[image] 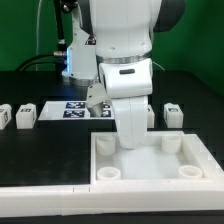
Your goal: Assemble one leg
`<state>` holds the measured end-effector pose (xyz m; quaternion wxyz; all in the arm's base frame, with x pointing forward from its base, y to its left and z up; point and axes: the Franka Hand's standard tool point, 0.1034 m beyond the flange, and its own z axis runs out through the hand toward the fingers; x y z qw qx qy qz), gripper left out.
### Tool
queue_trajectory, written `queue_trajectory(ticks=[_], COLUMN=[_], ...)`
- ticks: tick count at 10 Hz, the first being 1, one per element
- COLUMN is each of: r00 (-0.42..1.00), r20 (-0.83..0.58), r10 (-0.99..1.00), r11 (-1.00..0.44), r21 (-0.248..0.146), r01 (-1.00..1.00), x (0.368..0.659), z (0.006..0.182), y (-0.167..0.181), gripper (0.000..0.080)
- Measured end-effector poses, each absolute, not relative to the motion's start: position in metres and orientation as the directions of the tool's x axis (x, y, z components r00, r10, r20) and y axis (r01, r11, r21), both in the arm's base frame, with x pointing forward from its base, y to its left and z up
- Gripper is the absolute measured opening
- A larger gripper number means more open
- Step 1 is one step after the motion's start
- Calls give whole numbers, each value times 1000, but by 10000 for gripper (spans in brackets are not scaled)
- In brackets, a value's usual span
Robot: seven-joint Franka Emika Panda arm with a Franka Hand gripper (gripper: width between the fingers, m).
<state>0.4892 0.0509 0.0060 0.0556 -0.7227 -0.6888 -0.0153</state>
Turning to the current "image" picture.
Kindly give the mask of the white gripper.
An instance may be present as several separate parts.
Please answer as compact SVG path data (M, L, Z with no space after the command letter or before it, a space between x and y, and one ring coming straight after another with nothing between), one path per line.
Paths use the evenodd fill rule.
M128 64L101 63L99 74L104 86L96 83L88 87L86 108L92 117L100 117L108 96L120 145L125 149L139 147L147 135L148 96L153 91L152 60Z

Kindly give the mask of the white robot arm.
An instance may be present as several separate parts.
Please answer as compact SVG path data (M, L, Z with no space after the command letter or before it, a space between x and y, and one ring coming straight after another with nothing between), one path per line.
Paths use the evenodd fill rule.
M88 87L86 107L99 117L112 106L120 145L133 149L147 135L153 91L151 51L156 32L171 30L186 0L63 0L72 14L67 81Z

